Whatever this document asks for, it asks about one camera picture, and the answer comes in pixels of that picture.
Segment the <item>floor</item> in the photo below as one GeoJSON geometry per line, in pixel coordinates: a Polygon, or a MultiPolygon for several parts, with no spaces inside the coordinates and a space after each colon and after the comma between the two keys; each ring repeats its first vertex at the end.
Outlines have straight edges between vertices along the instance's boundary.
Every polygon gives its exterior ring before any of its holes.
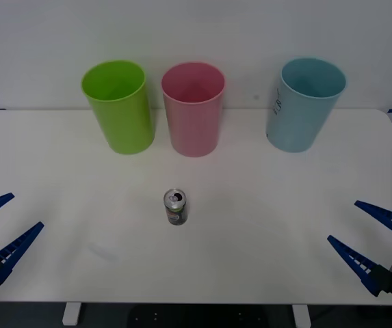
{"type": "MultiPolygon", "coordinates": [[[[132,304],[83,304],[79,328],[125,328],[132,304]]],[[[64,327],[64,303],[0,303],[0,328],[64,327]]],[[[271,328],[294,328],[291,307],[265,306],[271,328]]],[[[389,328],[392,307],[310,306],[312,328],[389,328]]]]}

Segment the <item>white wall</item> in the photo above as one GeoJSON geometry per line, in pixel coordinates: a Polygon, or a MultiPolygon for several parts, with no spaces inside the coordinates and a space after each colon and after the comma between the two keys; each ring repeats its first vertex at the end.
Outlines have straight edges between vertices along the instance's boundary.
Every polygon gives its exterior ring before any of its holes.
{"type": "Polygon", "coordinates": [[[295,55],[345,71],[339,107],[392,107],[392,0],[0,0],[0,107],[87,106],[82,74],[128,58],[154,107],[166,69],[197,59],[226,73],[226,106],[263,108],[295,55]]]}

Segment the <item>soda can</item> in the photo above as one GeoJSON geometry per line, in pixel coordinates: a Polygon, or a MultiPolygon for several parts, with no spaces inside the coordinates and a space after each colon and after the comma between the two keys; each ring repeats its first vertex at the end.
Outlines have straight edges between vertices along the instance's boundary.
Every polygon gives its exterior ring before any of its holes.
{"type": "Polygon", "coordinates": [[[164,205],[168,221],[175,226],[180,226],[187,221],[187,197],[180,189],[170,189],[164,195],[164,205]]]}

